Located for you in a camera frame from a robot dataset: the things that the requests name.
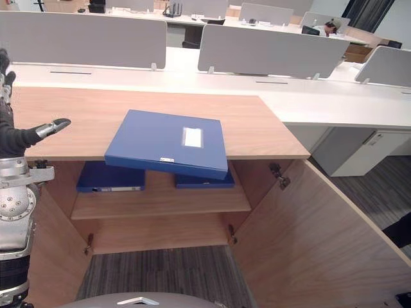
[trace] white desk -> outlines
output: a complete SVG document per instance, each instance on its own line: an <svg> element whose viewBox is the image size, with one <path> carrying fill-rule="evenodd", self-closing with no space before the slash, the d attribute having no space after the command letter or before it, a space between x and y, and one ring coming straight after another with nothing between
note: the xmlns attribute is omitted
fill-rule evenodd
<svg viewBox="0 0 411 308"><path fill-rule="evenodd" d="M197 18L196 20L193 20L191 16L187 15L181 15L180 17L166 17L162 15L162 10L154 10L153 13L146 13L146 12L131 12L130 10L114 10L108 12L109 15L113 16L121 16L121 17L133 17L133 18L144 18L144 19L156 19L156 20L162 20L166 21L168 23L172 24L181 24L181 25L191 25L191 26L205 26L206 23L201 21L201 18ZM259 30L267 30L267 31L278 31L278 32L288 32L288 33L301 33L301 28L298 24L289 24L287 26L262 26L260 24L257 24L256 26L250 26L249 24L243 25L241 24L241 21L238 20L238 17L231 17L231 16L226 16L225 17L225 22L224 26L230 26L230 27L239 27L239 28L254 28L254 29L259 29ZM348 35L344 35L343 37L338 37L336 35L331 35L331 39L336 39L336 40L348 40L354 44L360 44L360 45L367 45L368 43L359 40L354 37L350 37Z"/></svg>
<svg viewBox="0 0 411 308"><path fill-rule="evenodd" d="M144 19L155 19L155 20L162 20L166 21L172 24L182 24L182 25L190 25L190 26L204 26L207 23L204 21L201 21L201 18L207 18L202 15L199 15L196 20L192 19L191 16L188 15L181 15L179 17L167 17L163 16L162 14L163 10L158 10L155 9L153 13L146 13L146 12L131 12L130 10L114 10L112 12L109 12L109 15L113 16L120 16L120 17L133 17L133 18L144 18ZM237 20L237 17L226 17L227 20Z"/></svg>
<svg viewBox="0 0 411 308"><path fill-rule="evenodd" d="M250 26L249 24L241 24L241 21L239 21L237 18L233 17L230 19L226 19L224 22L224 26L230 26L230 27L241 27L241 28L255 28L259 30L268 30L268 31L278 31L278 32L287 32L287 33L298 33L300 34L302 31L302 28L300 28L300 25L298 24L289 24L287 26L263 26L261 24L257 24L256 26ZM368 43L359 40L354 37L350 37L348 35L344 35L342 37L338 37L336 35L330 35L331 39L336 39L336 40L348 40L351 43L355 44L360 44L360 45L367 45Z"/></svg>
<svg viewBox="0 0 411 308"><path fill-rule="evenodd" d="M356 83L356 69L349 63L327 80L298 80L200 73L198 54L197 49L168 47L166 68L155 72L50 65L12 65L12 69L17 73L15 84L21 87L258 95L288 124L411 129L410 95L402 94L411 89Z"/></svg>

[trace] cap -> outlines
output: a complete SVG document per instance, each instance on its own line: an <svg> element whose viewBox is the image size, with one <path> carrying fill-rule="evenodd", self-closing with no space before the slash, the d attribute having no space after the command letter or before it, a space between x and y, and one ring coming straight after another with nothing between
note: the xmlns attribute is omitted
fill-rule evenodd
<svg viewBox="0 0 411 308"><path fill-rule="evenodd" d="M337 30L341 28L341 21L340 21L340 19L335 19L335 18L333 18L333 19L331 20L331 22L332 22L333 25L337 28Z"/></svg>

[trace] wall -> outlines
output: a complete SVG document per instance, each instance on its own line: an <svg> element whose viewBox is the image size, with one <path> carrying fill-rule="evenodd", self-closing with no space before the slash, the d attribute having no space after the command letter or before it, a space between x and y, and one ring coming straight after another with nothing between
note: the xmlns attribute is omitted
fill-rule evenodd
<svg viewBox="0 0 411 308"><path fill-rule="evenodd" d="M314 0L311 12L341 17L349 0Z"/></svg>
<svg viewBox="0 0 411 308"><path fill-rule="evenodd" d="M278 6L280 8L293 8L294 15L298 16L303 16L305 12L310 10L313 4L313 0L229 0L229 4L232 5L242 5L243 2Z"/></svg>
<svg viewBox="0 0 411 308"><path fill-rule="evenodd" d="M403 49L411 49L411 0L395 0L378 26L375 35L403 43Z"/></svg>

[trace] cabinet shelf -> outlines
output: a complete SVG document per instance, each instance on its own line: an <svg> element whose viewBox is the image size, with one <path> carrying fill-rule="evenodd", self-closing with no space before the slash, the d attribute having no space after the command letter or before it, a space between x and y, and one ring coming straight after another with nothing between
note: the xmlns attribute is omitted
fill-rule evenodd
<svg viewBox="0 0 411 308"><path fill-rule="evenodd" d="M250 211L237 174L230 169L236 182L231 189L176 189L173 174L147 171L144 191L80 192L71 219Z"/></svg>

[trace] gray carpet floor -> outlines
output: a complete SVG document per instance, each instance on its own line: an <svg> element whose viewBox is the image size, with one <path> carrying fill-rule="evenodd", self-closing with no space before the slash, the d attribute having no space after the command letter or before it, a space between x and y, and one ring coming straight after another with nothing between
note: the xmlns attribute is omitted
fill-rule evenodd
<svg viewBox="0 0 411 308"><path fill-rule="evenodd" d="M171 292L253 308L228 246L95 255L77 300L118 292Z"/></svg>
<svg viewBox="0 0 411 308"><path fill-rule="evenodd" d="M409 156L388 156L365 176L329 179L381 229L411 212ZM411 259L411 245L401 250Z"/></svg>

